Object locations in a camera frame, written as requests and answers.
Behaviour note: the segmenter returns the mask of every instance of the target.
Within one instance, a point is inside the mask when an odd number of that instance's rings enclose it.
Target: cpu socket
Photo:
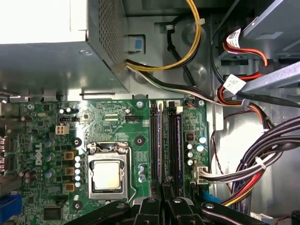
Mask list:
[[[87,144],[89,163],[89,199],[128,199],[128,151],[115,143],[113,148],[103,148],[105,142]]]

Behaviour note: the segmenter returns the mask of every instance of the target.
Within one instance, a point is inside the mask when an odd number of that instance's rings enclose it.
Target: cable bundle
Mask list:
[[[252,191],[265,169],[274,164],[284,151],[300,146],[300,136],[284,136],[300,129],[300,117],[288,120],[264,133],[245,153],[236,172],[224,175],[208,174],[201,171],[204,179],[223,183],[233,182],[232,194],[221,203],[229,206],[239,202]]]

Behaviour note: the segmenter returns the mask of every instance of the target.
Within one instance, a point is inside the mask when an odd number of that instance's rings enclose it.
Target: blue port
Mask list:
[[[12,216],[18,216],[22,212],[22,196],[7,195],[0,198],[0,223],[4,223]]]

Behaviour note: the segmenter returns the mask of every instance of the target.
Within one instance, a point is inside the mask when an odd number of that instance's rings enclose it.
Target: yellow wire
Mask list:
[[[198,10],[197,10],[197,7],[196,7],[195,3],[193,2],[193,0],[186,0],[186,1],[188,3],[189,7],[191,8],[192,12],[193,12],[195,22],[199,21],[200,17],[199,17]],[[194,42],[193,42],[190,50],[186,54],[186,56],[183,57],[180,61],[175,62],[171,65],[163,66],[163,67],[143,67],[143,66],[137,66],[137,65],[131,64],[129,62],[127,62],[127,65],[130,66],[131,68],[134,68],[134,69],[139,70],[139,71],[152,72],[152,71],[161,71],[161,70],[170,69],[170,68],[173,68],[173,67],[175,67],[175,66],[177,66],[181,63],[184,63],[185,61],[187,61],[193,55],[193,53],[196,51],[197,46],[200,42],[201,26],[200,25],[195,25],[195,26],[196,26],[196,33],[195,33]]]
[[[242,194],[238,198],[235,198],[235,199],[231,200],[230,202],[224,204],[224,206],[230,206],[230,205],[236,203],[239,199],[242,199],[243,197],[245,197],[246,195],[248,195],[248,193],[250,193],[250,191],[252,191],[252,189],[253,188],[251,188],[250,190],[248,190],[246,193]]]

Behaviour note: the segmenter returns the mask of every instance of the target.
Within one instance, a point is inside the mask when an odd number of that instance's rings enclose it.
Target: white label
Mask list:
[[[241,80],[233,74],[230,74],[223,86],[235,95],[239,90],[241,90],[245,86],[245,84],[245,81]]]
[[[42,165],[42,143],[36,144],[36,165]]]
[[[240,37],[240,31],[241,28],[239,28],[238,30],[236,30],[234,33],[232,33],[231,35],[229,35],[226,38],[226,42],[235,48],[240,48],[240,44],[239,44],[239,37]]]

